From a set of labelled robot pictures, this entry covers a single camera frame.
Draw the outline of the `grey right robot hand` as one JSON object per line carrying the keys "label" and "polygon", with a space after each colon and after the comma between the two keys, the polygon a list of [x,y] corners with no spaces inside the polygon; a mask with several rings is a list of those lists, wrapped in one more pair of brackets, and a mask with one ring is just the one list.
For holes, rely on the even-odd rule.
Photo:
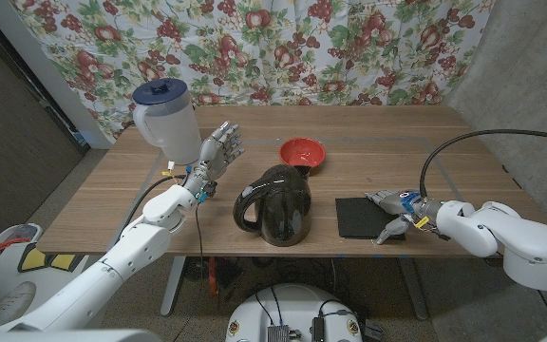
{"label": "grey right robot hand", "polygon": [[436,214],[441,205],[436,201],[423,198],[415,190],[380,190],[366,193],[366,198],[387,214],[395,216],[377,237],[378,245],[392,236],[404,234],[410,227],[426,232],[437,229]]}

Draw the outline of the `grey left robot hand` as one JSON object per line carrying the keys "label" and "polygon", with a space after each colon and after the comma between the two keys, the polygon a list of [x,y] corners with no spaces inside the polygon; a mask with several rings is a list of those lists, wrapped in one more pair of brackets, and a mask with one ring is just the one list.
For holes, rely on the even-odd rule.
{"label": "grey left robot hand", "polygon": [[185,189],[196,194],[208,182],[219,179],[227,167],[244,152],[239,147],[241,139],[238,129],[238,124],[224,122],[203,141],[198,164],[183,184]]}

